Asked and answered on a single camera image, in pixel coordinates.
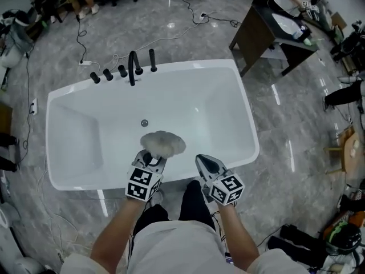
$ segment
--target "faucet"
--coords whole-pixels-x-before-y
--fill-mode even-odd
[[[143,73],[143,69],[138,62],[137,53],[135,51],[131,51],[128,58],[129,83],[131,84],[131,86],[134,86],[136,84],[135,76],[133,73],[133,61],[136,65],[136,75],[141,75]]]

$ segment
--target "sponge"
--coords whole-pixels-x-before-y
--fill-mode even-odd
[[[183,153],[186,149],[185,142],[179,136],[166,131],[144,135],[141,138],[141,145],[155,159],[168,159]]]

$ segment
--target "white bathtub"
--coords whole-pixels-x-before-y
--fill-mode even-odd
[[[49,93],[46,149],[56,189],[124,188],[140,138],[158,130],[186,142],[185,152],[167,161],[164,182],[197,176],[197,154],[214,156],[227,168],[256,159],[255,125],[233,60],[157,68],[143,67],[133,87],[116,72],[110,82],[101,76],[99,84],[89,79]]]

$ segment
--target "chair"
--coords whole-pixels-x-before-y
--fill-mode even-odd
[[[360,156],[360,148],[356,151],[354,157],[351,157],[350,152],[354,146],[354,142],[360,141],[359,134],[355,132],[354,126],[347,127],[343,132],[338,135],[339,147],[325,147],[325,151],[339,151],[341,154],[341,168],[338,170],[327,171],[326,175],[334,174],[336,172],[352,172],[359,162]]]

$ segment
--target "marble floor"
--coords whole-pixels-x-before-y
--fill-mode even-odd
[[[243,20],[252,2],[187,1],[196,16],[203,11],[214,11],[211,16],[238,21]],[[81,30],[87,30],[87,35],[80,41],[87,46],[87,59],[100,63],[104,69],[115,63],[110,62],[113,54],[127,55],[158,38],[179,36],[193,25],[191,13],[181,0],[137,3],[122,0],[116,7],[103,6],[97,15],[82,20]],[[97,70],[97,65],[78,65],[83,49],[75,41],[77,30],[77,21],[69,14],[62,24],[57,22],[49,27],[31,53],[30,98],[38,98],[39,114],[31,118],[29,153],[21,170],[6,173],[10,191],[7,200],[17,207],[22,218],[14,227],[20,245],[27,255],[56,270],[60,269],[61,248],[64,257],[71,252],[90,253],[93,242],[124,196],[124,190],[105,190],[104,200],[100,200],[96,191],[57,191],[44,173],[48,93],[85,80],[91,71]],[[159,41],[151,47],[155,49],[157,64],[232,58],[228,46],[236,31],[227,22],[210,21],[179,39]],[[323,147],[335,144],[336,134],[348,123],[338,110],[323,112],[322,96],[344,86],[336,77],[345,72],[332,61],[327,37],[318,30],[313,32],[314,38],[319,39],[320,50],[285,77],[278,76],[283,69],[280,62],[260,59],[242,79],[255,120],[260,153],[255,162],[235,169],[246,184],[237,210],[257,243],[285,223],[316,234],[333,216],[338,198],[344,192],[344,175],[325,175],[326,170],[339,167],[339,159],[329,157]],[[142,66],[149,65],[147,49],[138,52],[138,56]],[[126,65],[127,58],[120,63]],[[22,140],[28,131],[26,87],[24,59],[11,71],[7,90],[14,108],[13,135]],[[355,128],[361,131],[355,105],[341,106],[340,110],[345,116],[350,112]],[[361,165],[353,175],[347,175],[347,182],[358,186],[363,172]],[[163,184],[166,193],[163,205],[171,219],[179,216],[186,184],[187,181]],[[124,265],[125,259],[121,261],[121,271]]]

